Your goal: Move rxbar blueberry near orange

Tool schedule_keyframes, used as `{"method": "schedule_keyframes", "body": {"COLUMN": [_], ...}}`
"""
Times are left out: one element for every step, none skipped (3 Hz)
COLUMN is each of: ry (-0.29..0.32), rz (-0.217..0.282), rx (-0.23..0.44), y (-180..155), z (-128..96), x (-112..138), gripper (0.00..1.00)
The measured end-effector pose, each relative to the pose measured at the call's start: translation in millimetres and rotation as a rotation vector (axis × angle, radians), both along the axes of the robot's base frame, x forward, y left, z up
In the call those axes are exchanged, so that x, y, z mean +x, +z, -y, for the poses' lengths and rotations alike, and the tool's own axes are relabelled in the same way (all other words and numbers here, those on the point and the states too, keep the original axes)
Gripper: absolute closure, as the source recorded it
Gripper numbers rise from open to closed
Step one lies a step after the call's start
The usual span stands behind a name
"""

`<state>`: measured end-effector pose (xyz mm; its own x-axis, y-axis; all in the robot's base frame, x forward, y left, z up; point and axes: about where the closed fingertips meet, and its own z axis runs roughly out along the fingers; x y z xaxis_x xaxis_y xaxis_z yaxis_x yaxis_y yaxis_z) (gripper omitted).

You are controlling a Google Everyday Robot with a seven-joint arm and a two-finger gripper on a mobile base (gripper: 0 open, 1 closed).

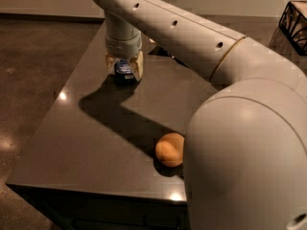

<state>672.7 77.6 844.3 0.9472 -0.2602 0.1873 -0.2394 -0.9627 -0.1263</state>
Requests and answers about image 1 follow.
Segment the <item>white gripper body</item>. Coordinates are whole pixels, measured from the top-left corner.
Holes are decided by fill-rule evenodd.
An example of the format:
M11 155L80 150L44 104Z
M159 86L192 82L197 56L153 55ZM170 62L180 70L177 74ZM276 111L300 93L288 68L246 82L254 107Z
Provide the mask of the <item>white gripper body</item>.
M106 49L116 58L131 59L134 58L142 47L141 34L133 39L119 40L106 35Z

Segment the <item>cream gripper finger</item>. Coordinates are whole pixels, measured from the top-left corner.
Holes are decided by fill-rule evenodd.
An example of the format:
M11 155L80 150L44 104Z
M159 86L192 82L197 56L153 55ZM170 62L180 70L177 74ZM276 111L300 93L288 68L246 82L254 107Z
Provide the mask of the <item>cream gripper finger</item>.
M111 54L106 54L106 69L110 75L114 74L115 57Z
M139 51L135 57L130 60L130 69L137 81L141 81L144 72L143 52Z

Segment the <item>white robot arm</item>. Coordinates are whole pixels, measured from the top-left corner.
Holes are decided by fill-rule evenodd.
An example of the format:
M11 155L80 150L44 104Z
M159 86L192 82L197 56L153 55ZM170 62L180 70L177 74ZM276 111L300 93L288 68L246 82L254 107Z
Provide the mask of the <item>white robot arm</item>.
M192 230L307 229L307 79L243 34L160 0L93 0L220 91L185 131Z

